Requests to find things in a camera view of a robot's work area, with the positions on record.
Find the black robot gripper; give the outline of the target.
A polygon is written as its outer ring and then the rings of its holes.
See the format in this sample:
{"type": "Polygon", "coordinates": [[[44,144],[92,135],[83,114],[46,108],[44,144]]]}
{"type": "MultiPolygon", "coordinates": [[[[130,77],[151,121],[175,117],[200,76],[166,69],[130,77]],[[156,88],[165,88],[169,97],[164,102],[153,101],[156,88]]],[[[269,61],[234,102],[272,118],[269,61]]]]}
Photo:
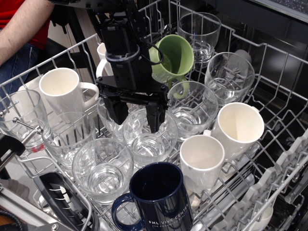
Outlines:
{"type": "Polygon", "coordinates": [[[99,36],[106,46],[111,76],[99,78],[101,95],[110,118],[121,125],[128,116],[127,103],[148,104],[147,121],[151,133],[165,121],[167,87],[152,78],[146,39],[148,23],[144,17],[100,17],[99,36]]]}

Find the person forearm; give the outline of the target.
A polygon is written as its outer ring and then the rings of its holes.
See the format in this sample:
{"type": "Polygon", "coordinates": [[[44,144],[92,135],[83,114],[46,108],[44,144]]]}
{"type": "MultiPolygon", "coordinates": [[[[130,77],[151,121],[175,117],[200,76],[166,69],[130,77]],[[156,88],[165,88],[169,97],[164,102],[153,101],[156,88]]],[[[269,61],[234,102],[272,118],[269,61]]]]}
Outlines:
{"type": "Polygon", "coordinates": [[[26,0],[0,32],[0,64],[4,64],[43,27],[54,9],[48,0],[26,0]]]}

